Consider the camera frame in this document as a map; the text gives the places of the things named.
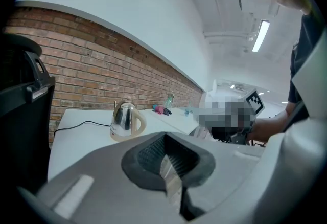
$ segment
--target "kettle handle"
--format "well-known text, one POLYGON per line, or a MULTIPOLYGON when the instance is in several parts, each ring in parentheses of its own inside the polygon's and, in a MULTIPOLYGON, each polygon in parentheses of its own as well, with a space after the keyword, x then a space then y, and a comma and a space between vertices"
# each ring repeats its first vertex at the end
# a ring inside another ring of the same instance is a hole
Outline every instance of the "kettle handle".
POLYGON ((132 136, 136 137, 144 131, 145 127, 147 126, 147 121, 145 117, 136 109, 132 109, 132 121, 132 136), (141 126, 139 127, 139 129, 137 129, 136 119, 139 119, 139 121, 141 122, 141 126))

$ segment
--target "person's arm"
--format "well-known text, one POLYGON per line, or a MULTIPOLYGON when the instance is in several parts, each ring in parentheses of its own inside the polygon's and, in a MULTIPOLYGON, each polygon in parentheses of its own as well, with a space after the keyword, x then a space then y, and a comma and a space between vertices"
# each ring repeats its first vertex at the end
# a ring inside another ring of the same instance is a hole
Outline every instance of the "person's arm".
POLYGON ((260 142, 267 142, 272 135, 280 133, 286 125, 289 116, 294 111, 295 106, 295 103, 288 102, 285 110, 274 118, 256 119, 253 130, 248 135, 248 141, 257 140, 260 142))

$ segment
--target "white ceiling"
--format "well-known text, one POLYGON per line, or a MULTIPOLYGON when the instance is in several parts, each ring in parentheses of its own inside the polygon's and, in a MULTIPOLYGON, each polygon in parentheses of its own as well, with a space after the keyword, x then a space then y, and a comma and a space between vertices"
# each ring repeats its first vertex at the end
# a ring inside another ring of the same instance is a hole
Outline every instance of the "white ceiling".
POLYGON ((228 61, 238 69, 260 72, 262 79, 285 80, 280 85, 272 85, 275 88, 289 83, 290 56, 301 24, 299 11, 270 0, 242 0, 243 10, 239 0, 193 1, 202 18, 203 34, 213 51, 214 63, 228 61), (269 20, 270 27, 259 52, 253 53, 255 39, 248 39, 257 34, 262 19, 269 20), (286 76, 281 77, 284 72, 287 72, 286 76))

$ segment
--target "electric kettle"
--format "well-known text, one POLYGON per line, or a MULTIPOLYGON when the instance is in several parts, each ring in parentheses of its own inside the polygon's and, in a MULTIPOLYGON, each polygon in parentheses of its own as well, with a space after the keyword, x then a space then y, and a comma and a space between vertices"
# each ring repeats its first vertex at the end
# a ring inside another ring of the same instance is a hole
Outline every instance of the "electric kettle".
POLYGON ((118 104, 114 102, 114 112, 110 125, 110 136, 114 140, 121 142, 135 138, 144 131, 146 126, 145 117, 132 104, 129 96, 127 100, 122 100, 118 104), (137 119, 141 123, 139 129, 137 129, 137 119))

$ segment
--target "brick wall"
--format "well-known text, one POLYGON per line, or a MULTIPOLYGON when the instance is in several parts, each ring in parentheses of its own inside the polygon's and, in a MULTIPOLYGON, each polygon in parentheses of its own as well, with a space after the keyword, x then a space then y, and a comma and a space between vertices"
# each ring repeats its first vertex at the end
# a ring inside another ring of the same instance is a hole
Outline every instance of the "brick wall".
POLYGON ((202 90, 164 61, 121 34, 70 14, 19 7, 5 32, 26 36, 42 47, 41 59, 56 88, 49 142, 67 108, 113 109, 130 95, 138 109, 163 104, 198 106, 202 90))

